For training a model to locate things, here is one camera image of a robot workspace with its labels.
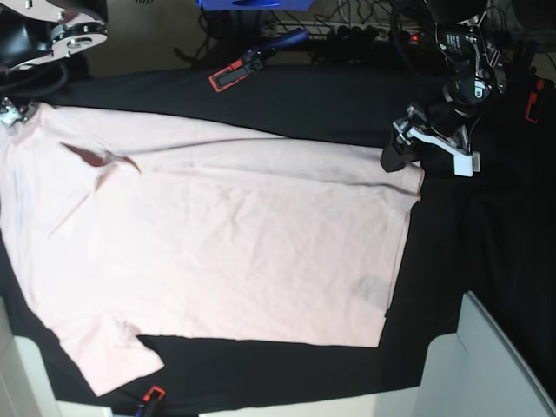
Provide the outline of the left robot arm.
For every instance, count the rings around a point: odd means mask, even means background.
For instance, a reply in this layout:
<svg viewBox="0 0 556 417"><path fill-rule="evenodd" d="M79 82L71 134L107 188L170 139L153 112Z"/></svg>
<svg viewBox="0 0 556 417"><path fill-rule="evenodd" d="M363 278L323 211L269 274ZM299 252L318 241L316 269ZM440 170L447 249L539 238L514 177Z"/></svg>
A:
<svg viewBox="0 0 556 417"><path fill-rule="evenodd" d="M442 54L450 72L441 78L441 101L426 107L411 103L406 115L393 122L381 166L387 172L399 171L435 146L452 157L457 176L470 177L480 172L480 154L472 148L472 132L487 107L506 90L501 52L491 33L482 27L487 2L401 1L394 5L390 13L392 40L402 61L418 74L402 40L404 12L429 14L424 34Z"/></svg>

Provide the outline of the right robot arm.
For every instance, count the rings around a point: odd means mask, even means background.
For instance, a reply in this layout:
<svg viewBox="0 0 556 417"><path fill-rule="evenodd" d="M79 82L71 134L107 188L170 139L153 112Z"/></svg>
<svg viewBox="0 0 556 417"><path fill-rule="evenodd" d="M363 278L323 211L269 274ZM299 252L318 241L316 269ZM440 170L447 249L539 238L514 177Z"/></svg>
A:
<svg viewBox="0 0 556 417"><path fill-rule="evenodd" d="M1 124L36 112L70 78L67 60L107 39L105 1L1 2Z"/></svg>

